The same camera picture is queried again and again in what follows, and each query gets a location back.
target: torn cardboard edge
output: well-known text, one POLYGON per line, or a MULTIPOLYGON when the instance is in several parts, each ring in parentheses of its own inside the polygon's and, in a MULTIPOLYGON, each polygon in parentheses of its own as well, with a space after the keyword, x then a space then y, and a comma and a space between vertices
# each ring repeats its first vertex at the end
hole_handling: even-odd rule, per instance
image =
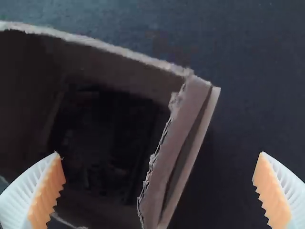
POLYGON ((20 22, 0 21, 0 31, 4 30, 16 30, 28 34, 46 35, 62 39, 66 42, 91 46, 98 50, 113 53, 123 58, 131 59, 171 73, 173 77, 177 76, 184 79, 185 83, 182 85, 180 92, 172 93, 168 105, 172 113, 164 128, 159 145, 155 153, 150 157, 149 171, 147 172, 146 179, 143 182, 142 192, 138 198, 138 214, 142 227, 144 229, 167 228, 197 157, 206 129, 210 123, 220 88, 213 87, 210 82, 200 79, 189 68, 183 68, 86 36, 69 34, 52 28, 33 26, 20 22), (200 126, 177 184, 174 187, 174 192, 168 204, 163 206, 166 187, 175 167, 176 160, 204 105, 206 105, 206 108, 202 114, 200 126))

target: corrugated cardboard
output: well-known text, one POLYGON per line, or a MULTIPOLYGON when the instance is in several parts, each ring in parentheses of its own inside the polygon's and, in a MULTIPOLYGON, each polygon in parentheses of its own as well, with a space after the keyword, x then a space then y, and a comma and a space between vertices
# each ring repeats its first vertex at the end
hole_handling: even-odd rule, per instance
MULTIPOLYGON (((170 109, 137 201, 142 228, 167 228, 204 139, 220 88, 197 77, 190 69, 89 37, 3 21, 0 31, 3 65, 0 125, 6 130, 0 133, 3 141, 0 146, 7 150, 1 173, 12 179, 24 164, 38 158, 63 98, 63 82, 71 75, 75 81, 86 77, 170 109), (16 163, 16 158, 23 161, 16 163)), ((71 204, 72 197, 73 192, 63 202, 71 204)), ((93 198, 82 199, 77 194, 75 199, 84 209, 96 213, 95 224, 91 226, 89 222, 84 226, 102 228, 100 218, 106 221, 120 218, 116 226, 109 228, 136 228, 130 222, 133 213, 126 206, 99 204, 93 198), (95 202, 95 206, 89 206, 90 202, 95 202)), ((73 225, 83 226, 82 223, 92 220, 86 218, 85 212, 67 215, 73 225)))

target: dark background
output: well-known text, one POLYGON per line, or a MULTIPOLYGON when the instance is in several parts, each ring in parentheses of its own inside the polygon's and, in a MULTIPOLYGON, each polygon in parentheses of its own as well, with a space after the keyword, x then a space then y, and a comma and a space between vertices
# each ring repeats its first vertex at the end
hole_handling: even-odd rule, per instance
POLYGON ((170 227, 264 229, 265 150, 305 179, 303 0, 1 0, 0 19, 88 35, 195 69, 222 87, 170 227))

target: box opening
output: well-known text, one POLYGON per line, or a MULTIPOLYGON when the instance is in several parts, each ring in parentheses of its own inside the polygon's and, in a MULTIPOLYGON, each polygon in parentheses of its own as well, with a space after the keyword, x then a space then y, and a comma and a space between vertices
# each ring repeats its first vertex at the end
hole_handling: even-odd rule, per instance
MULTIPOLYGON (((109 228, 141 228, 137 197, 170 111, 151 99, 99 84, 71 82, 73 78, 69 76, 47 146, 48 153, 56 150, 64 158, 67 184, 62 198, 74 203, 82 199, 79 205, 91 199, 95 206, 87 210, 98 210, 95 214, 105 218, 93 228, 105 223, 109 228), (123 216, 128 222, 120 222, 120 215, 128 210, 129 217, 123 216)), ((59 212, 65 214, 65 207, 63 201, 59 212)))
POLYGON ((1 174, 12 181, 56 150, 67 178, 62 218, 90 229, 141 228, 136 200, 185 79, 48 35, 1 31, 0 49, 1 174))

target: cardboard box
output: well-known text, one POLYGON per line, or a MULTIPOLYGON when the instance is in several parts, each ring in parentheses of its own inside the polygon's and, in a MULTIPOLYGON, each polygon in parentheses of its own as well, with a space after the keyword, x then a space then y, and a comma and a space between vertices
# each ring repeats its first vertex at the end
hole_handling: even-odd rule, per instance
POLYGON ((167 228, 220 88, 89 37, 15 22, 0 31, 1 174, 12 181, 57 150, 67 177, 61 218, 167 228))

